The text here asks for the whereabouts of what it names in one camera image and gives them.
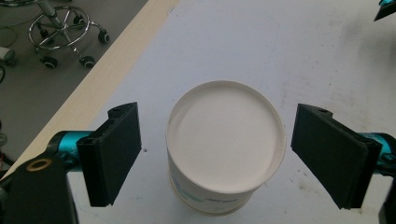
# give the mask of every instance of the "chrome stool base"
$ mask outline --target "chrome stool base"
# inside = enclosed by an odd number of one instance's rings
[[[70,48],[82,65],[92,68],[95,65],[94,58],[82,56],[75,45],[84,38],[91,26],[99,29],[98,39],[106,44],[110,39],[107,31],[98,23],[91,21],[88,13],[79,7],[52,7],[48,0],[0,0],[2,7],[21,7],[31,4],[38,4],[42,10],[29,27],[29,40],[35,46],[35,54],[40,61],[49,68],[55,68],[58,61],[42,54],[42,51]]]

